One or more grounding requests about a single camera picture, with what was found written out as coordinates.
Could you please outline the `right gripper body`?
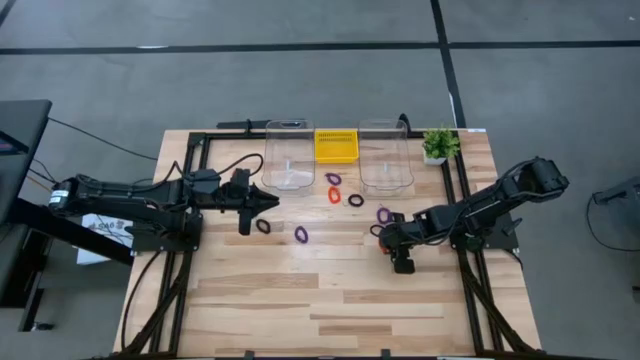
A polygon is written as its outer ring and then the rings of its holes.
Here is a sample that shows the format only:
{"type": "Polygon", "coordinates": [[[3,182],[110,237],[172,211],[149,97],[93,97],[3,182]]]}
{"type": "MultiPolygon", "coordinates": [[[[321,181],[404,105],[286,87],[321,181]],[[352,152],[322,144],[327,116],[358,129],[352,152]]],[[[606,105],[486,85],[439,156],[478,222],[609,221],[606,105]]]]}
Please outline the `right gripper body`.
{"type": "Polygon", "coordinates": [[[392,240],[384,240],[384,243],[394,249],[394,253],[389,255],[394,272],[397,274],[413,274],[415,272],[415,264],[410,258],[409,250],[411,244],[408,242],[409,237],[401,230],[401,224],[405,222],[405,217],[401,213],[391,213],[393,221],[387,226],[394,227],[394,238],[392,240]]]}

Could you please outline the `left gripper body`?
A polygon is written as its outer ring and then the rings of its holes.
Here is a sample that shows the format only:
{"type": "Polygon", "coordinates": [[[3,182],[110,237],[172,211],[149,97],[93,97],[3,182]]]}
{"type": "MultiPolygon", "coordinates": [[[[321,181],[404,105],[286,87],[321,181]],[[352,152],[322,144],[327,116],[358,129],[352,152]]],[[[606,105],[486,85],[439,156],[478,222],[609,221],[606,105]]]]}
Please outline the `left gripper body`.
{"type": "Polygon", "coordinates": [[[256,187],[250,183],[250,171],[236,168],[229,182],[220,187],[224,200],[224,208],[236,210],[239,214],[241,235],[249,235],[252,219],[256,216],[256,187]]]}

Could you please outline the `clear plastic bin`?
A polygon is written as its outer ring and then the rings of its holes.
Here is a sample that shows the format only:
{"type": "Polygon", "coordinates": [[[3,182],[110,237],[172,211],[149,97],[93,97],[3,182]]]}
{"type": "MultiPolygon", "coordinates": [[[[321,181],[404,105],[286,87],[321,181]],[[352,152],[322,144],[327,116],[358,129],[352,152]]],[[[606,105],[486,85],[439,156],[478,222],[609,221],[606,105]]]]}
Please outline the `clear plastic bin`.
{"type": "Polygon", "coordinates": [[[358,144],[361,190],[366,196],[398,196],[413,184],[407,127],[403,121],[362,120],[358,144]]]}
{"type": "Polygon", "coordinates": [[[315,180],[315,126],[303,119],[266,125],[262,183],[281,192],[299,192],[315,180]]]}

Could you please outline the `yellow plastic basket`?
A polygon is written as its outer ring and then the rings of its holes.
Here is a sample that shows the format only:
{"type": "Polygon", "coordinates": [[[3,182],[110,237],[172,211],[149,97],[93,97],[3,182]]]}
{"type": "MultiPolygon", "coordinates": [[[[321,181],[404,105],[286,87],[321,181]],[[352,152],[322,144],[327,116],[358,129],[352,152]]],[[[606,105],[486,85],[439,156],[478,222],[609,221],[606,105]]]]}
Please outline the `yellow plastic basket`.
{"type": "Polygon", "coordinates": [[[319,164],[351,164],[359,158],[355,129],[320,129],[314,134],[315,160],[319,164]]]}

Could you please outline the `green plant in white pot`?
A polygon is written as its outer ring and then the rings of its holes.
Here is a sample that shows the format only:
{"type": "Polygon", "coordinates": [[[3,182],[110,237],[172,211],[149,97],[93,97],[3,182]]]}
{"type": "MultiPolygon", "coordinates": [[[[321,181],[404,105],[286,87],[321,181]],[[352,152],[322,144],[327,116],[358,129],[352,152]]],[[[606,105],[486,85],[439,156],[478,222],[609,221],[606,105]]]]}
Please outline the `green plant in white pot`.
{"type": "Polygon", "coordinates": [[[460,140],[454,130],[430,129],[423,133],[423,138],[423,157],[426,165],[442,165],[460,152],[460,140]]]}

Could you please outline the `black desk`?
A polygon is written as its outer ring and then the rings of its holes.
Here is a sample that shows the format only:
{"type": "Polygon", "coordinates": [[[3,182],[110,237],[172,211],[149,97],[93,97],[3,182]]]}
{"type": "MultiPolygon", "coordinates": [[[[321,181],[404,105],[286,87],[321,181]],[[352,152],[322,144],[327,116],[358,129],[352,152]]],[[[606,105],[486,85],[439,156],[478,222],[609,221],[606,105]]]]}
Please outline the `black desk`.
{"type": "Polygon", "coordinates": [[[0,224],[18,199],[51,107],[49,100],[0,101],[0,224]]]}

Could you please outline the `black flat bracket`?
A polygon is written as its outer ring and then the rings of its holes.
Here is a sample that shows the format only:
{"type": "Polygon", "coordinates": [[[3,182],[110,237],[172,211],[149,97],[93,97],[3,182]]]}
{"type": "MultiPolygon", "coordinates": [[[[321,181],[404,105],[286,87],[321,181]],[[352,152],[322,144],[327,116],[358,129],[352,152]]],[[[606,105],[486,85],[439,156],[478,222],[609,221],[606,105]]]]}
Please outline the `black flat bracket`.
{"type": "Polygon", "coordinates": [[[269,120],[246,119],[244,121],[236,122],[220,122],[216,125],[216,128],[221,130],[241,130],[243,132],[255,132],[258,130],[264,130],[268,123],[269,120]]]}

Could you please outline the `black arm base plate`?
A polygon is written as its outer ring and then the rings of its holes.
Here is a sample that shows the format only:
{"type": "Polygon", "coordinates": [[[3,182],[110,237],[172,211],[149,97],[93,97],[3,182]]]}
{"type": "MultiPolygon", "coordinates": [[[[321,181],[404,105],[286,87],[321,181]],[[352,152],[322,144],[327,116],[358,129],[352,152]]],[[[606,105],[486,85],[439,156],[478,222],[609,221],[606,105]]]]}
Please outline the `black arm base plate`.
{"type": "Polygon", "coordinates": [[[519,247],[515,228],[522,222],[521,218],[513,219],[510,213],[496,219],[493,226],[482,229],[477,234],[453,233],[449,238],[452,248],[461,245],[471,252],[480,250],[514,250],[519,247]]]}
{"type": "Polygon", "coordinates": [[[161,212],[151,220],[134,221],[125,230],[133,236],[136,252],[190,252],[199,248],[202,227],[198,212],[161,212]]]}

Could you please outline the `black desk leg frame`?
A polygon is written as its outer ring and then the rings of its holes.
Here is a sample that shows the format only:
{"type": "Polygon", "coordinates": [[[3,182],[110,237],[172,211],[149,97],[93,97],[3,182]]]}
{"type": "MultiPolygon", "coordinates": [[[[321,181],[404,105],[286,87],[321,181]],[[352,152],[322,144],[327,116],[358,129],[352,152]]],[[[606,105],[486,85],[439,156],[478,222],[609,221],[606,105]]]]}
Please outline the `black desk leg frame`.
{"type": "Polygon", "coordinates": [[[40,281],[54,240],[60,240],[130,266],[133,256],[127,246],[67,219],[54,216],[46,207],[18,198],[4,224],[25,230],[6,276],[0,281],[0,308],[21,308],[20,332],[51,330],[53,325],[36,320],[44,295],[40,281]]]}

